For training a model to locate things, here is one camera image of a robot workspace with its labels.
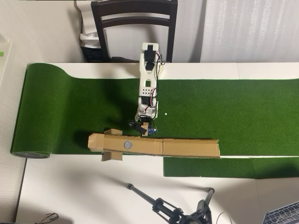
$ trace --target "chair backrest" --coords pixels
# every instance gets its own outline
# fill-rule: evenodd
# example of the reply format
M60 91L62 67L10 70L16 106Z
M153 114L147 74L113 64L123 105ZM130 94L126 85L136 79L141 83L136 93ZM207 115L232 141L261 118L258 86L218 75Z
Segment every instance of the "chair backrest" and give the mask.
M94 22L98 31L104 62L110 61L104 28L126 24L154 24L167 26L166 61L172 62L173 43L177 21L178 0L109 0L91 2ZM103 20L102 16L122 13L156 13L169 15L169 19L152 16L130 16Z

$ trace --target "laptop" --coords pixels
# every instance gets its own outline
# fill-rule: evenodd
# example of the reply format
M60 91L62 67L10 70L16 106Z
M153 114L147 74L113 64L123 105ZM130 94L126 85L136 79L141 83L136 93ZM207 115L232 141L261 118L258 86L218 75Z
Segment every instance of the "laptop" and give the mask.
M299 202L268 212L263 224L299 224Z

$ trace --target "cardboard box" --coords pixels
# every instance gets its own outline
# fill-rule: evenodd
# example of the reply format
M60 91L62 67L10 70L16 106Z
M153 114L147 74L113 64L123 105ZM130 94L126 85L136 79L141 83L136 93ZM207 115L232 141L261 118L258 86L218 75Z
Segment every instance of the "cardboard box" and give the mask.
M107 131L104 131L104 134L117 134L122 135L122 131L117 129L109 129ZM102 161L108 161L108 160L120 160L122 161L122 153L120 152L111 152L111 151L103 151L102 152Z
M218 140L154 139L93 133L91 151L112 151L174 157L220 158Z

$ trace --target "white table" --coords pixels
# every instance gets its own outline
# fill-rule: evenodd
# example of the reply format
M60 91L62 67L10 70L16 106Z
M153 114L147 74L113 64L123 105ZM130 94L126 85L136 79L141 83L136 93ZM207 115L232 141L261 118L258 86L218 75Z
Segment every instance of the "white table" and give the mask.
M138 77L136 64L55 63L80 78ZM163 79L290 79L299 78L299 63L172 63L165 65ZM51 155L28 159L16 221L38 223L56 212L53 224L163 224L151 205L125 188L132 183L152 198L158 197L195 211L206 197L203 188L216 192L210 208L214 224L228 211L236 224L258 224L267 211L299 201L299 178L228 179L163 177L163 159L124 156L123 161L101 162L100 155ZM220 224L228 224L227 215Z

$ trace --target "white curtain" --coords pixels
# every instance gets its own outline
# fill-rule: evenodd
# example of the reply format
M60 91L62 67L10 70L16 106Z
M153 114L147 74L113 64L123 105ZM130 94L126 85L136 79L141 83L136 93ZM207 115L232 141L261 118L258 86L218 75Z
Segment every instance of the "white curtain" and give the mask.
M299 62L299 0L207 0L200 62Z

